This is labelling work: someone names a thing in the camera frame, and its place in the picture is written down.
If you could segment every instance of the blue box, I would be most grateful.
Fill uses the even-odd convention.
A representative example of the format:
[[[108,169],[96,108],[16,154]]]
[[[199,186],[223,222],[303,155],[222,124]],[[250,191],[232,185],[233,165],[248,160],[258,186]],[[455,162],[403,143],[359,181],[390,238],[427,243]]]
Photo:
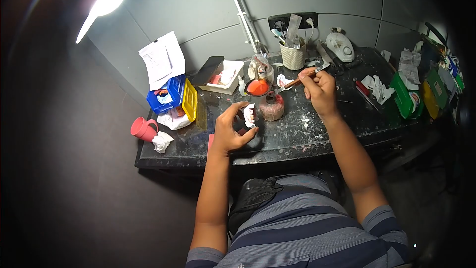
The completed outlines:
[[[160,114],[179,105],[182,105],[184,89],[185,75],[181,74],[179,76],[170,78],[167,81],[167,90],[169,91],[169,94],[172,97],[171,103],[159,103],[157,100],[157,95],[154,94],[154,91],[149,91],[149,93],[147,93],[146,99],[150,107],[152,108],[152,111],[154,111],[155,114]]]

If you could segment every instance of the hand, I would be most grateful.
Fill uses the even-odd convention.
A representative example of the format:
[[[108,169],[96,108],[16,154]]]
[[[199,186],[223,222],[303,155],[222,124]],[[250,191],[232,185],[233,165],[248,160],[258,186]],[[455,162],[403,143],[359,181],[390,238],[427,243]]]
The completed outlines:
[[[240,149],[253,140],[258,132],[258,127],[251,128],[242,136],[233,129],[233,120],[238,110],[247,105],[249,105],[248,102],[232,104],[218,116],[215,123],[215,138],[211,148],[215,153],[224,153],[227,156],[230,151]]]
[[[320,71],[312,79],[306,75],[309,70],[311,69],[304,69],[297,75],[305,86],[304,93],[306,98],[311,99],[314,110],[316,110],[323,121],[338,115],[334,77],[325,71]]]

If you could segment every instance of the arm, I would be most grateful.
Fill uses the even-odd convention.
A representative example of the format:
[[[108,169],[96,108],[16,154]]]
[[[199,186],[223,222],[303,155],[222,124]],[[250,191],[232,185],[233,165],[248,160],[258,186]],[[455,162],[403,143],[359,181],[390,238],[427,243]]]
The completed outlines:
[[[232,104],[217,118],[215,138],[208,152],[207,165],[197,202],[195,229],[190,249],[211,247],[222,253],[226,253],[228,250],[229,152],[246,145],[258,131],[258,128],[252,128],[240,136],[233,129],[233,119],[237,111],[248,104],[248,102]]]
[[[354,199],[357,220],[362,223],[372,210],[388,205],[378,184],[375,166],[337,110],[334,78],[324,71],[317,73],[314,79],[305,74],[299,74],[299,78],[305,86],[306,98],[311,99],[324,122],[342,176]]]

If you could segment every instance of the man's left hand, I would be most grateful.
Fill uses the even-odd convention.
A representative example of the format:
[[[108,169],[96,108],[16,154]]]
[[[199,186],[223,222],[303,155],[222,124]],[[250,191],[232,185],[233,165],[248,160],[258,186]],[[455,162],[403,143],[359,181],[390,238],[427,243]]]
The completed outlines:
[[[249,105],[249,102],[232,104],[223,114],[218,116],[215,123],[215,138],[211,146],[211,150],[213,150],[214,153],[223,153],[228,156],[230,151],[240,149],[249,141],[253,140],[258,132],[258,127],[251,128],[242,136],[233,129],[233,120],[238,110],[247,105]]]

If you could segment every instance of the orange wax pot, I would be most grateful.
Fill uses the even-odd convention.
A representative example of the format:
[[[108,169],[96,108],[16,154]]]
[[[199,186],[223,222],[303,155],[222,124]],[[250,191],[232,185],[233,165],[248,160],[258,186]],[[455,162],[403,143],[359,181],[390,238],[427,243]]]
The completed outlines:
[[[253,80],[249,83],[248,88],[246,89],[246,92],[251,94],[252,96],[262,96],[264,95],[269,89],[269,84],[268,81],[265,79],[258,79],[258,80]]]
[[[279,94],[274,95],[273,91],[268,92],[265,97],[261,98],[259,111],[267,121],[280,119],[284,113],[284,101],[282,96]]]

